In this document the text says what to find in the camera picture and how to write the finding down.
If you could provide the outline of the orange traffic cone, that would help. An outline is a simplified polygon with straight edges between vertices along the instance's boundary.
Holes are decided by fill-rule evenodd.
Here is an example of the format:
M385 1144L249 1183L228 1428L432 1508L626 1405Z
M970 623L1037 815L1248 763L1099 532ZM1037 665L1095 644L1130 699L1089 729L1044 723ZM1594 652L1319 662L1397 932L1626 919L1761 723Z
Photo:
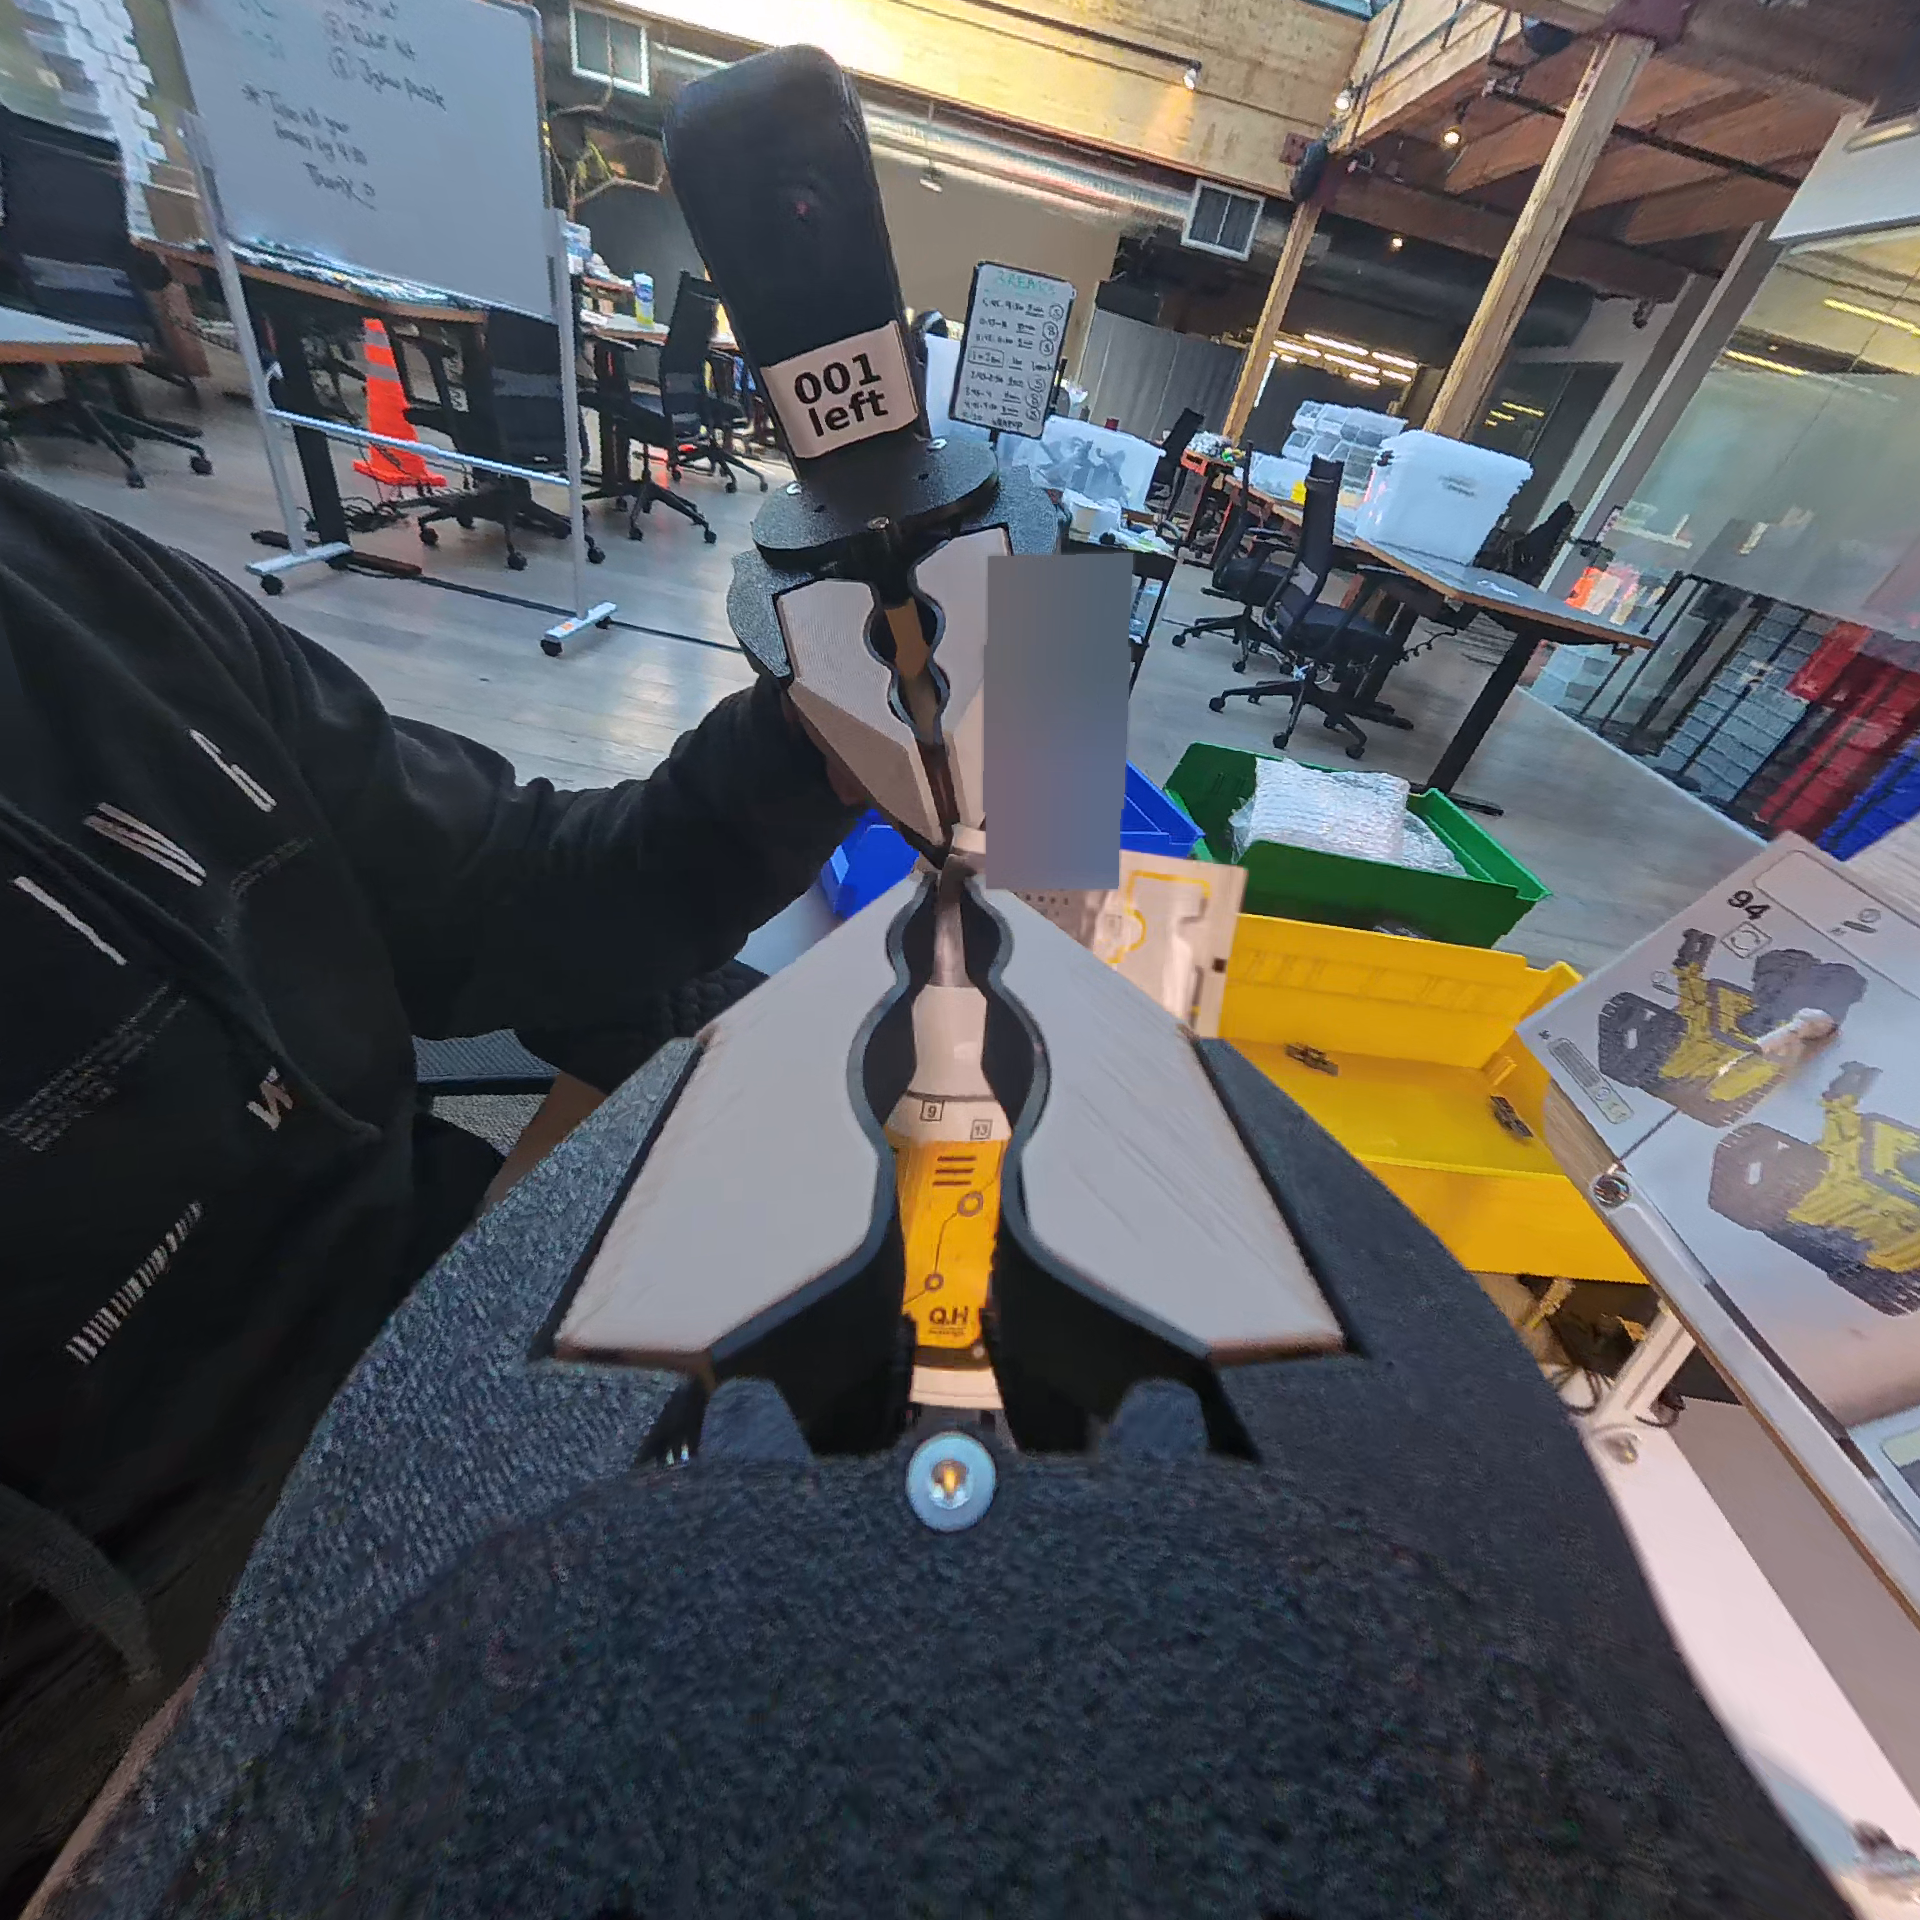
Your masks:
M355 470L381 488L439 493L447 476L427 464L419 449L419 435L408 419L409 396L400 381L400 364L381 319L363 319L363 368L369 385L369 449L352 461Z

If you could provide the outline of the person's left forearm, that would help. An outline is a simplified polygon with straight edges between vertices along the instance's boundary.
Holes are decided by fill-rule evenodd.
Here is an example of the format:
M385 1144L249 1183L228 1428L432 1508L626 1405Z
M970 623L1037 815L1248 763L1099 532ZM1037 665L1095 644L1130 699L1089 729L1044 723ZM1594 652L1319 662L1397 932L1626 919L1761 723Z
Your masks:
M392 743L380 893L411 1030L515 1029L551 1061L733 957L866 801L770 680L616 787L523 784L500 753L416 723L395 720Z

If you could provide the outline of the green plastic bin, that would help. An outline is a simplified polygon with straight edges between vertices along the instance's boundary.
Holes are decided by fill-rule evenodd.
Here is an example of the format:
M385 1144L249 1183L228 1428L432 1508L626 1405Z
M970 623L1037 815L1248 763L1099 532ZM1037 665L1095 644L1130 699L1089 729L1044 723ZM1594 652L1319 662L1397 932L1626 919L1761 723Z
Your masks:
M1287 844L1252 844L1235 853L1231 819L1255 795L1257 766L1269 760L1274 753L1195 741L1165 782L1168 798L1201 827L1193 855L1245 871L1242 907L1248 915L1346 928L1411 928L1440 943L1491 949L1552 899L1544 877L1440 791L1418 788L1409 815L1434 830L1457 856L1458 872Z

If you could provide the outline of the black parts drawer cabinet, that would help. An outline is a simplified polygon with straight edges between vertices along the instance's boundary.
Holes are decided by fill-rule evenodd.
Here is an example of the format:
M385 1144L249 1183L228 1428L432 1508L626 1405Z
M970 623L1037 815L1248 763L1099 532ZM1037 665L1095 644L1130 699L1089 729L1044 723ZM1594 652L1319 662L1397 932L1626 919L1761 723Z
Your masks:
M1853 856L1919 819L1919 638L1683 573L1562 713L1762 838Z

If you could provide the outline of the instruction booklet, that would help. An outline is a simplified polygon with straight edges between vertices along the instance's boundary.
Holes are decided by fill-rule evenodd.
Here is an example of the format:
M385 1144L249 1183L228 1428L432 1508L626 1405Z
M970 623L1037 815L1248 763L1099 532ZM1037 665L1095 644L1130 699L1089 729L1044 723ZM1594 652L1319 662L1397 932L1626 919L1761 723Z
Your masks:
M1909 912L1785 837L1520 1030L1839 1431L1916 1409L1916 959Z

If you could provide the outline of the black mesh office chair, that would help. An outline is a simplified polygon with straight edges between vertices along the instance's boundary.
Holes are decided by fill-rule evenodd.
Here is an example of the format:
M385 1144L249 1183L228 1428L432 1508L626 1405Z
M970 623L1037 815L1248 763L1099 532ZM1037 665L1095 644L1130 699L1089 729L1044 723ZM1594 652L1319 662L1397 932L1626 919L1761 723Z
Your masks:
M1402 641L1355 608L1321 604L1332 573L1339 478L1343 468L1332 459L1309 464L1295 561L1255 604L1255 641L1267 641L1289 660L1292 673L1224 688L1207 707L1224 713L1233 699L1259 704L1269 695L1289 695L1287 723L1274 734L1279 751L1289 744L1304 708L1309 707L1323 713L1323 729L1351 741L1346 756L1359 760L1368 751L1368 734L1353 720L1359 683L1378 665L1393 668L1402 657Z

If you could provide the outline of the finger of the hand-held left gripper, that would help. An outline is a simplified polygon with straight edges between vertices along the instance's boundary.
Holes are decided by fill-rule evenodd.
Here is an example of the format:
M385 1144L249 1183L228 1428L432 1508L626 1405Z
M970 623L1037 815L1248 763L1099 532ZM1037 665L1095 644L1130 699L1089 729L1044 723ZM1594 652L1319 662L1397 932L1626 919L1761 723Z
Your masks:
M953 827L983 830L987 585L989 561L1011 552L1008 529L993 524L937 543L908 573L923 679L939 689L937 727L909 743L909 766L925 795L908 820L925 847L946 847Z
M919 615L885 608L866 583L825 579L780 591L776 623L800 720L877 812L944 856L959 801Z

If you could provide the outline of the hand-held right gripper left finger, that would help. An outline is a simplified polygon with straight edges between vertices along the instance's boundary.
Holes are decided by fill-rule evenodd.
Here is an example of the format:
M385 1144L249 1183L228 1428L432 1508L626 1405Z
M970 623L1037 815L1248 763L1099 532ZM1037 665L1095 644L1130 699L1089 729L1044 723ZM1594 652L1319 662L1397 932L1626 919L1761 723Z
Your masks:
M553 1325L561 1360L776 1387L824 1453L888 1449L912 1334L888 1123L939 885L919 872L700 1036Z

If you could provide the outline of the white metal frame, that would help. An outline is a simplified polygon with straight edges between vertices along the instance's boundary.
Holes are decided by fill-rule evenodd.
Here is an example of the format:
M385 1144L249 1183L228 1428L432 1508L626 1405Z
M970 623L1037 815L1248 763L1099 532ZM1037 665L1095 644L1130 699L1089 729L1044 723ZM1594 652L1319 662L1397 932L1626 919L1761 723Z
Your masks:
M551 323L559 332L559 408L561 439L565 452L565 473L559 478L551 470L507 464L490 457L480 447L460 443L460 431L473 424L476 416L460 413L448 406L448 392L439 396L439 416L447 416L447 446L413 443L403 436L376 431L361 420L331 420L314 411L314 399L300 396L309 391L309 364L297 324L291 324L291 342L277 347L274 368L282 375L288 404L274 403L271 381L271 365L260 356L256 341L256 311L249 305L249 283L268 291L314 294L314 296L348 296L371 319L376 300L371 288L349 277L343 283L325 281L323 264L307 259L283 260L277 268L264 268L236 253L233 240L227 230L224 200L212 167L211 137L196 113L185 111L179 120L179 135L191 157L191 167L200 190L200 204L209 228L209 245L218 268L233 339L247 368L251 406L260 427L264 447L273 476L274 495L279 503L283 551L277 558L253 559L247 564L256 575L259 587L268 597L282 597L288 580L303 568L356 568L376 573L378 579L416 580L420 568L413 561L385 559L356 548L349 540L339 537L346 524L346 508L339 493L333 470L327 470L325 483L311 476L305 480L307 505L297 508L296 486L285 467L283 446L293 443L303 467L311 467L321 455L314 449L319 441L343 443L363 449L389 449L400 457L419 457L420 464L461 468L468 476L485 476L495 483L499 505L505 515L504 529L509 532L520 517L520 491L530 486L565 486L568 491L568 551L572 561L572 613L559 623L549 627L540 646L545 656L562 657L570 639L579 639L591 631L605 631L617 615L616 601L591 601L588 568L593 564L595 542L585 527L585 467L580 447L580 389L579 389L579 329L573 324L573 288L568 253L568 227L561 207L541 207L541 240L545 240L545 273L551 294Z

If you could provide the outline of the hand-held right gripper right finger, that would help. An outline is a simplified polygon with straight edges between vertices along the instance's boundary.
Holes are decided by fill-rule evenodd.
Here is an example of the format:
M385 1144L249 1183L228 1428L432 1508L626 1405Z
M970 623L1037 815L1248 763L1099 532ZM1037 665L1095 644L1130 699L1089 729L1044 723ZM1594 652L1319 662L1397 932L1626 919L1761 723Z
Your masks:
M1029 1453L1081 1453L1138 1384L1197 1401L1248 1453L1227 1374L1348 1348L1210 1055L1183 1022L1017 896L960 880L980 1062L1012 1133L987 1345Z

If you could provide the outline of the blue plastic bin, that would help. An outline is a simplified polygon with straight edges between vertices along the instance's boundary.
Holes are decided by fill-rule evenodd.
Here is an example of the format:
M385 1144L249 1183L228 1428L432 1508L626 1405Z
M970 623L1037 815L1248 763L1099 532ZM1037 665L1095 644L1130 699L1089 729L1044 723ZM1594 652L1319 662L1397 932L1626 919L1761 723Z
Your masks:
M1202 827L1185 806L1148 779L1132 760L1125 767L1120 851L1152 856L1188 856ZM848 838L821 871L824 899L837 919L848 919L909 876L921 853L876 808L863 813Z

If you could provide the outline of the white sign board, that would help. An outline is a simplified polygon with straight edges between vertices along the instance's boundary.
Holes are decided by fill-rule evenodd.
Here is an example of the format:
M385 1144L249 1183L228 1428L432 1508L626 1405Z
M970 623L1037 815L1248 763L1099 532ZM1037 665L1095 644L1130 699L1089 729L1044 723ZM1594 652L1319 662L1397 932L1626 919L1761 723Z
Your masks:
M1073 323L1069 278L980 260L965 336L949 380L946 419L1004 436L1043 441Z

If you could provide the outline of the yellow plastic bin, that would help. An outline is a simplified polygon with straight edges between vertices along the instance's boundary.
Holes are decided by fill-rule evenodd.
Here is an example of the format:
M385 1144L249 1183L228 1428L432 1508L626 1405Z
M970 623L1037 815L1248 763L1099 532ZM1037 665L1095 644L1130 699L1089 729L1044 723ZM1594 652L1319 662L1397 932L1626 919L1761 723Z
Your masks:
M1220 1037L1295 1097L1458 1259L1484 1273L1628 1281L1642 1273L1545 1143L1548 1076L1520 1025L1579 974L1514 950L1243 915ZM1339 1076L1282 1051L1305 1041ZM1535 1129L1497 1127L1505 1094Z

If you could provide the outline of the bubble wrap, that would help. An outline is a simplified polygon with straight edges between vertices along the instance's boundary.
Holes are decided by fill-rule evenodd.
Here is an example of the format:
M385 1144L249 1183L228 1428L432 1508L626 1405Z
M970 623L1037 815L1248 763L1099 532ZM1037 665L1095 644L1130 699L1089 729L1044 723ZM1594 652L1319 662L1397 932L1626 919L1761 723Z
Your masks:
M1252 792L1227 822L1233 856L1245 864L1259 846L1299 847L1467 877L1458 855L1409 801L1411 787L1397 775L1255 758Z

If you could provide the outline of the white book stand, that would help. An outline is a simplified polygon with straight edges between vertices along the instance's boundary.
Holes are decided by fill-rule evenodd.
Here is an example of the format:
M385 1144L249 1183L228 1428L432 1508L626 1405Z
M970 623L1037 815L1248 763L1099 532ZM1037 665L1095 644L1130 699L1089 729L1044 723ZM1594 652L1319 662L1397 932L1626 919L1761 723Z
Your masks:
M1916 1677L1916 1405L1840 1425L1559 1087L1544 1127L1653 1284L1643 1339L1576 1425L1672 1637L1848 1913L1916 1916L1916 1771L1881 1739ZM1692 1358L1744 1405L1735 1505L1655 1424Z

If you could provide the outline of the wooden table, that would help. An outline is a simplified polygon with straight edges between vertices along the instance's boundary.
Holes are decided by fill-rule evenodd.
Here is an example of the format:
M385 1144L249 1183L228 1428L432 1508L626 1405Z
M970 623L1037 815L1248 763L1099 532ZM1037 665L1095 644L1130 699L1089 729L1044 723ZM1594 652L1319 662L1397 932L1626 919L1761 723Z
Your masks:
M1491 572L1489 567L1445 559L1348 529L1343 529L1338 540L1370 558L1372 567L1368 568L1368 575L1394 593L1402 604L1409 601L1409 590L1420 585L1450 604L1485 613L1496 623L1509 631L1509 644L1503 657L1491 669L1476 699L1432 767L1432 775L1423 782L1423 792L1440 792L1447 798L1457 792L1457 782L1467 773L1482 741L1489 735L1507 701L1520 686L1522 671L1537 656L1539 646L1554 641L1581 648L1608 646L1621 653L1632 653L1648 652L1657 644L1657 639L1647 633L1623 631L1585 608L1573 608L1569 601L1539 585Z

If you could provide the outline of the translucent storage box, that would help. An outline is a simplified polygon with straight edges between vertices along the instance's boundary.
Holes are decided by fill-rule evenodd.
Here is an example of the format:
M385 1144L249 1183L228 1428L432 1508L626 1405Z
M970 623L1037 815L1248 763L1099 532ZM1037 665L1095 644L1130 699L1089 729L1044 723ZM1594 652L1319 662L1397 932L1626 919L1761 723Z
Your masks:
M1388 439L1353 510L1351 532L1436 559L1476 561L1529 461L1425 429Z

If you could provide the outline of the sticker sheet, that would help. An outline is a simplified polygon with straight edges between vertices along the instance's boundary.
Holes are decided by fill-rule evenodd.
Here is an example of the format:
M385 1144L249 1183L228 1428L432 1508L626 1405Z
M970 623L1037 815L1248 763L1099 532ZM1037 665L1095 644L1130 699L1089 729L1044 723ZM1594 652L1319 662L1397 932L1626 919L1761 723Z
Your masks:
M941 876L929 982L914 999L916 1062L885 1133L897 1152L904 1309L914 1331L908 1405L987 1419L1001 1391L985 1311L1012 1123L983 1067L987 999L971 981L965 881ZM1019 900L1170 1012L1186 1033L1219 1030L1245 872L1195 856L1125 851L1104 891L1027 891Z

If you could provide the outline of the whiteboard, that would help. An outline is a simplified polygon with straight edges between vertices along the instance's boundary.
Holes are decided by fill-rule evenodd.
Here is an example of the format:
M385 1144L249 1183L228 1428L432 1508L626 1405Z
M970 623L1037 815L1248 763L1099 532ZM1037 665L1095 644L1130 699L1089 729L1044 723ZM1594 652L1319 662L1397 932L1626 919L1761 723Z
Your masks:
M218 230L553 315L540 11L172 5Z

